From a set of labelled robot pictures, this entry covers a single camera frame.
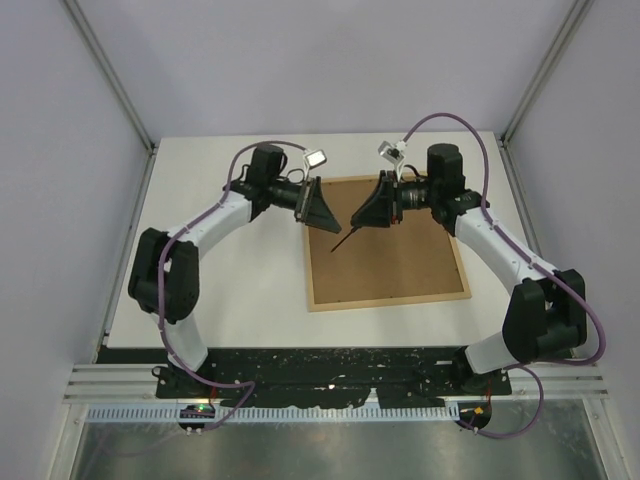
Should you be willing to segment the red handled screwdriver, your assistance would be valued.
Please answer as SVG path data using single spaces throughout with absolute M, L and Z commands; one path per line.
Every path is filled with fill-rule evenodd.
M 353 234 L 355 234 L 361 227 L 352 227 L 349 232 L 340 239 L 330 250 L 330 253 L 334 253 L 340 246 L 342 246 Z

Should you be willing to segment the wooden picture frame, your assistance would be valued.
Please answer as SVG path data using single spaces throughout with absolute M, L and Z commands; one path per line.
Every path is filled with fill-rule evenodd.
M 472 297 L 458 244 L 429 211 L 409 211 L 390 228 L 363 228 L 334 253 L 351 215 L 371 194 L 374 176 L 327 179 L 322 191 L 339 234 L 304 229 L 307 307 L 311 312 L 377 308 Z

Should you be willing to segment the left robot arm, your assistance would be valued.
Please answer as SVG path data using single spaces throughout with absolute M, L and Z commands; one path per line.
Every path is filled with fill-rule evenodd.
M 341 226 L 326 203 L 321 180 L 311 171 L 324 165 L 321 149 L 297 145 L 302 178 L 289 180 L 283 171 L 290 142 L 271 140 L 246 146 L 251 160 L 239 177 L 229 175 L 220 199 L 186 223 L 168 231 L 145 230 L 138 241 L 128 295 L 142 311 L 156 316 L 169 362 L 182 370 L 179 386 L 201 398 L 216 383 L 205 366 L 208 349 L 198 331 L 194 309 L 200 295 L 200 262 L 235 230 L 250 224 L 269 207 L 290 210 L 296 222 L 333 234 Z

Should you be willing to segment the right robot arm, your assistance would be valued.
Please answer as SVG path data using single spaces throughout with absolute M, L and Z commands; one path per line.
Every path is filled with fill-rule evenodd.
M 401 223 L 405 212 L 427 209 L 484 261 L 510 295 L 501 329 L 454 354 L 451 374 L 459 391 L 474 394 L 502 369 L 555 361 L 585 343 L 583 277 L 540 259 L 501 226 L 486 194 L 467 188 L 457 146 L 430 146 L 426 173 L 412 180 L 401 177 L 399 147 L 383 143 L 381 153 L 395 167 L 380 171 L 374 190 L 351 217 L 352 229 L 389 228 Z

